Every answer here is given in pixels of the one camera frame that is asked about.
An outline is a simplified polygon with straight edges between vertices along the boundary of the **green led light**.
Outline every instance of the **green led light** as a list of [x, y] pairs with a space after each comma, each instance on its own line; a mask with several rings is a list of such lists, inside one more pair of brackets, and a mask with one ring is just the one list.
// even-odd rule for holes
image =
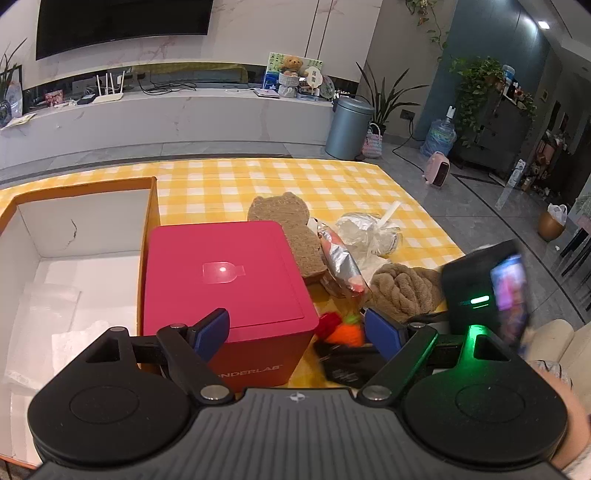
[[484, 295], [483, 297], [477, 297], [475, 299], [471, 299], [470, 303], [475, 305], [476, 303], [482, 303], [483, 301], [489, 301], [491, 298], [488, 295]]

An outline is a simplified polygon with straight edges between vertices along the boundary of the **beige sofa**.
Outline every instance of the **beige sofa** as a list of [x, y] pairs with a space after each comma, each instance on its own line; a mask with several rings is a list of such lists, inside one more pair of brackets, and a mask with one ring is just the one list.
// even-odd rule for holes
[[576, 332], [565, 320], [553, 320], [531, 338], [526, 360], [559, 362], [573, 381], [573, 391], [591, 414], [591, 323]]

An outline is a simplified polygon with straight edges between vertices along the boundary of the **person's hand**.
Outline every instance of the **person's hand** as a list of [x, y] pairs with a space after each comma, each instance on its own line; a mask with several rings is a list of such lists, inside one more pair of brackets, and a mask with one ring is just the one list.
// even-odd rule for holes
[[580, 455], [591, 439], [587, 413], [567, 384], [545, 370], [539, 368], [534, 370], [560, 395], [569, 416], [564, 439], [550, 461], [552, 465], [562, 470]]

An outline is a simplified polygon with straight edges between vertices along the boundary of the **cabinet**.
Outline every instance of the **cabinet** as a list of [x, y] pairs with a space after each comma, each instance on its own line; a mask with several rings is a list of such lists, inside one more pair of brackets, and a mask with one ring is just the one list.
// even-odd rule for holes
[[508, 178], [519, 150], [530, 129], [531, 120], [506, 96], [494, 91], [479, 115], [480, 130], [468, 135], [469, 147], [458, 140], [450, 158], [460, 163], [470, 162], [495, 170]]

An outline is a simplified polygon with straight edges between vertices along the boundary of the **table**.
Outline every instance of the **table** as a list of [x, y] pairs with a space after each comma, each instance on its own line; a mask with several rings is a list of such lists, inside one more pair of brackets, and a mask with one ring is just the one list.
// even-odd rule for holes
[[[162, 225], [246, 220], [254, 197], [291, 191], [315, 218], [334, 223], [346, 212], [382, 216], [394, 201], [402, 205], [392, 219], [403, 242], [390, 259], [409, 267], [437, 268], [463, 255], [429, 214], [379, 167], [338, 160], [233, 158], [181, 160], [109, 167], [11, 187], [0, 191], [0, 211], [18, 194], [94, 181], [155, 176]], [[341, 309], [320, 286], [310, 287], [319, 313]], [[289, 387], [334, 386], [324, 379], [308, 348]]]

